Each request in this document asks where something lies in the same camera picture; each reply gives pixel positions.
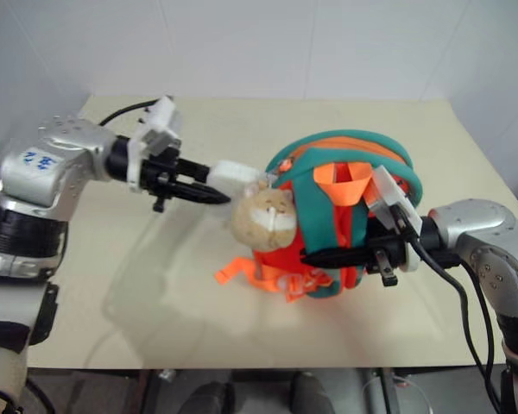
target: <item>plush cat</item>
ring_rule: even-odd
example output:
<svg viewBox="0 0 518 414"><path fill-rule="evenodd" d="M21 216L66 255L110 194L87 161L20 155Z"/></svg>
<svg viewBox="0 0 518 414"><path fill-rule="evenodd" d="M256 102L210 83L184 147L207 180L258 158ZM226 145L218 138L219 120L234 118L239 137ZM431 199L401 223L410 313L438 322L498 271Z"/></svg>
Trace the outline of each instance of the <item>plush cat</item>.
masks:
<svg viewBox="0 0 518 414"><path fill-rule="evenodd" d="M290 190L268 188L264 181L247 185L233 208L231 231L257 252L271 252L292 244L297 214Z"/></svg>

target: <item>backpack strap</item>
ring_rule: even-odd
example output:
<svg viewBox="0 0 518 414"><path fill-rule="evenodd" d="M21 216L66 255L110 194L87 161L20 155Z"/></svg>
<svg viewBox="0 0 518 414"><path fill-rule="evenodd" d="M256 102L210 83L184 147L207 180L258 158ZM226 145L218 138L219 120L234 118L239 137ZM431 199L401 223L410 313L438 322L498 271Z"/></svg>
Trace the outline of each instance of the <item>backpack strap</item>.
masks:
<svg viewBox="0 0 518 414"><path fill-rule="evenodd" d="M324 164L313 169L314 182L326 193L334 205L355 205L363 197L364 190L372 178L372 166L366 162L348 162L351 181L336 181L336 164Z"/></svg>
<svg viewBox="0 0 518 414"><path fill-rule="evenodd" d="M295 181L300 175L311 174L314 167L332 162L368 162L374 168L385 166L391 175L400 177L409 184L409 198L416 206L422 198L422 184L413 169L399 161L383 155L366 153L355 149L329 149L311 147L305 151L292 165L292 168L282 174L274 183L279 187L289 180Z"/></svg>
<svg viewBox="0 0 518 414"><path fill-rule="evenodd" d="M215 273L215 279L220 285L225 285L239 273L244 273L254 287L267 292L284 292L288 302L332 284L332 280L321 271L289 273L247 257L234 258L224 269Z"/></svg>
<svg viewBox="0 0 518 414"><path fill-rule="evenodd" d="M407 150L399 142L392 140L386 135L361 129L334 129L332 131L319 132L317 134L306 136L305 138L286 146L269 162L266 169L267 172L274 171L281 161L285 160L299 147L335 136L347 136L349 138L358 138L362 141L374 142L391 150L393 153L400 155L405 161L405 164L411 168L413 167L413 161L408 155Z"/></svg>

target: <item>beige table surface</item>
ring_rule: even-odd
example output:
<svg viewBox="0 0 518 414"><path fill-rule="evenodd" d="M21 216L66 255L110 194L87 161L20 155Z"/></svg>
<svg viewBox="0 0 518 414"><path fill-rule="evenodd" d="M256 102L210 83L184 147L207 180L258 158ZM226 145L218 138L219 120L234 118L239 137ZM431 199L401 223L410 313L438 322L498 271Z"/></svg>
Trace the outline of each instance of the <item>beige table surface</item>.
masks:
<svg viewBox="0 0 518 414"><path fill-rule="evenodd" d="M92 97L84 117L98 122L143 97ZM368 129L399 141L425 189L419 207L491 198L518 216L518 202L446 101L177 99L182 154L211 164L264 167L289 142L328 129ZM131 135L139 113L112 122ZM249 250L204 206L176 200L163 215L153 198L118 182L90 183L54 277L60 308L52 335L31 347L32 367L402 367L472 364L456 292L422 265L399 285L370 275L337 298L260 292L243 278L220 286L213 274ZM469 280L472 334L487 347ZM503 361L497 335L497 360Z"/></svg>

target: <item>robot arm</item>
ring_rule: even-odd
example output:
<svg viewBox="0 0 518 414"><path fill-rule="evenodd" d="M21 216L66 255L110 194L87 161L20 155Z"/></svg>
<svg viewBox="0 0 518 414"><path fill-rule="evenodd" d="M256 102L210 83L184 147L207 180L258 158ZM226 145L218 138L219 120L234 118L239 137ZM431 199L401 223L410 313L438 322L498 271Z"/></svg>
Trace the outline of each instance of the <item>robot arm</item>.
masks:
<svg viewBox="0 0 518 414"><path fill-rule="evenodd" d="M470 265L496 312L509 367L502 374L502 412L518 412L518 222L506 207L484 200L459 201L429 216L443 248Z"/></svg>
<svg viewBox="0 0 518 414"><path fill-rule="evenodd" d="M12 411L25 384L27 346L44 341L57 309L48 282L65 251L68 222L90 180L117 179L133 191L196 203L230 201L208 187L207 166L184 160L179 117L166 97L147 111L135 139L82 119L54 118L40 140L10 154L0 169L0 412ZM178 176L194 178L191 184Z"/></svg>
<svg viewBox="0 0 518 414"><path fill-rule="evenodd" d="M406 237L400 234L398 218L388 217L396 205L410 223L413 214L407 200L379 200L381 214L371 208L376 218L370 219L363 248L320 251L303 261L328 268L362 265L368 273L380 273L384 285L396 284L392 269L407 266L414 258ZM422 225L420 234L415 230L414 237L422 247L442 267L457 266L459 257L476 274L477 283L495 310L508 365L502 374L501 411L518 413L518 221L506 207L476 199L438 207L416 219Z"/></svg>

